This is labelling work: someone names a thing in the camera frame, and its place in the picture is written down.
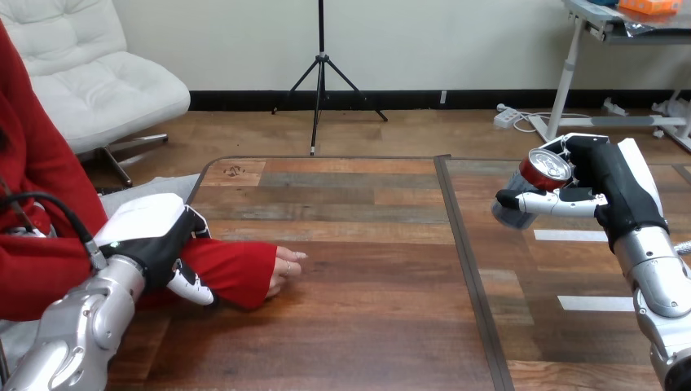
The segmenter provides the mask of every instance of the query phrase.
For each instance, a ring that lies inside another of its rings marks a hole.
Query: white wall
[[[288,90],[318,51],[317,0],[114,0],[130,51],[191,90]],[[573,24],[559,0],[326,0],[327,53],[363,90],[556,88]],[[675,86],[691,50],[588,35],[574,88]],[[316,73],[303,87],[314,88]],[[347,90],[333,72],[329,89]]]

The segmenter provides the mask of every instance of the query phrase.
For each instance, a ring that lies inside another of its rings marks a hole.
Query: orange box
[[[621,8],[648,15],[675,14],[681,8],[682,0],[619,0]]]

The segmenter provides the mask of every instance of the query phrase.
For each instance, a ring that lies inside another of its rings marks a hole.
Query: red sweater
[[[0,23],[0,176],[13,193],[45,191],[61,199],[95,234],[107,221],[96,191],[34,95],[29,75]],[[32,320],[90,275],[85,250],[72,227],[52,204],[22,203],[33,224],[59,238],[2,235],[22,226],[10,210],[0,210],[0,319]],[[269,244],[192,241],[182,258],[220,297],[251,309],[263,303],[275,264]]]

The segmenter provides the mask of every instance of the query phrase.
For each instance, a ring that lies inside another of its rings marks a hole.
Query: wooden floor
[[[494,110],[390,111],[389,122],[374,112],[323,112],[317,137],[321,156],[436,156],[521,158],[542,144],[537,134],[498,130]],[[143,134],[167,133],[167,145],[145,147],[137,155],[118,155],[135,183],[156,176],[198,174],[221,156],[308,156],[311,112],[189,112]],[[584,132],[580,128],[573,131]],[[650,128],[600,128],[616,142],[634,137],[650,164],[691,163],[691,155],[669,138],[652,137]],[[88,164],[97,186],[119,184],[100,163]]]

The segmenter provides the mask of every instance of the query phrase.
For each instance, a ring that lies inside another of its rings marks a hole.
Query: soda can
[[[571,166],[556,153],[536,148],[528,152],[503,189],[515,191],[517,195],[528,191],[553,191],[566,185],[571,174]],[[497,200],[492,203],[491,210],[497,221],[516,230],[525,230],[538,217],[535,213],[506,208]]]

